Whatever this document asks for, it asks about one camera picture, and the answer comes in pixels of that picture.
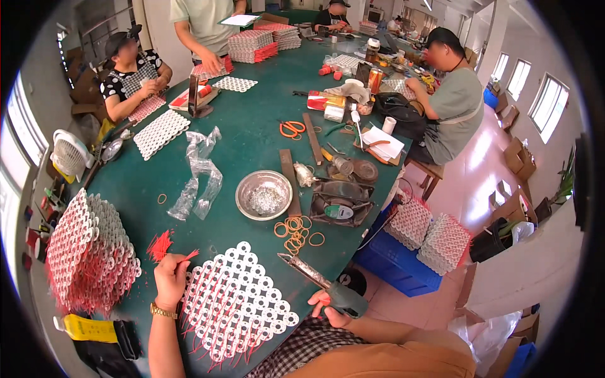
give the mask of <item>person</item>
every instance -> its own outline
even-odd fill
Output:
[[[170,1],[170,22],[178,39],[191,50],[193,64],[202,64],[213,75],[221,70],[218,58],[229,52],[227,39],[240,29],[219,22],[245,12],[246,0]]]
[[[149,369],[154,378],[185,376],[171,315],[185,290],[189,264],[185,256],[169,253],[154,270],[154,305],[167,311],[155,310],[151,322]],[[310,316],[247,378],[473,376],[471,350],[458,335],[368,316],[352,319],[323,307],[326,300],[325,291],[316,292],[308,301],[314,306]]]
[[[100,84],[107,114],[114,122],[128,117],[151,95],[164,90],[172,70],[155,50],[139,52],[136,36],[141,25],[112,34],[105,42],[106,67],[111,68]]]
[[[432,165],[454,160],[483,120],[483,87],[465,59],[458,37],[449,29],[437,27],[427,39],[432,66],[448,74],[433,95],[415,77],[405,85],[416,94],[426,117],[433,120],[424,141],[413,143],[406,157]]]
[[[319,32],[320,26],[325,26],[328,30],[340,30],[346,28],[349,24],[344,13],[351,5],[344,0],[330,0],[328,7],[320,11],[313,21],[313,29]]]
[[[391,20],[388,22],[387,24],[387,30],[388,31],[394,31],[394,32],[398,32],[401,27],[401,16],[397,16],[395,17],[394,20]]]

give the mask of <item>cooling fan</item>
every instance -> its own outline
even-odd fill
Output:
[[[372,185],[316,177],[313,182],[310,217],[314,221],[357,227],[374,202]]]
[[[66,175],[76,175],[80,182],[86,168],[93,166],[94,157],[76,136],[58,129],[53,134],[54,151],[51,160]]]

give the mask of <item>small desk fan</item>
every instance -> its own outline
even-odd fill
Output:
[[[94,157],[76,136],[58,129],[53,134],[54,151],[51,160],[66,175],[75,175],[81,181],[84,169],[93,166]]]

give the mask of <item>paper sheet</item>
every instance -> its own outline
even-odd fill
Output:
[[[219,22],[219,24],[245,27],[250,25],[252,21],[256,20],[259,17],[260,16],[255,15],[235,15],[225,20],[222,20],[221,22]]]
[[[380,130],[376,126],[373,126],[369,131],[361,134],[361,137],[364,140],[364,143],[370,144],[374,142],[378,142],[379,140],[388,140],[391,143],[376,145],[371,147],[370,149],[378,154],[378,156],[382,158],[386,158],[388,160],[390,158],[396,158],[401,150],[404,148],[404,144],[394,137],[388,135],[383,130]]]

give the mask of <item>green t-shirt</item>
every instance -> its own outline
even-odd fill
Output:
[[[170,0],[170,22],[189,21],[189,29],[197,42],[218,56],[229,52],[227,38],[239,28],[217,22],[234,11],[233,0]],[[193,58],[200,57],[194,53]]]
[[[483,87],[470,68],[460,68],[445,76],[428,103],[439,116],[438,122],[477,114],[451,125],[428,125],[424,141],[435,164],[444,165],[462,152],[483,120]]]

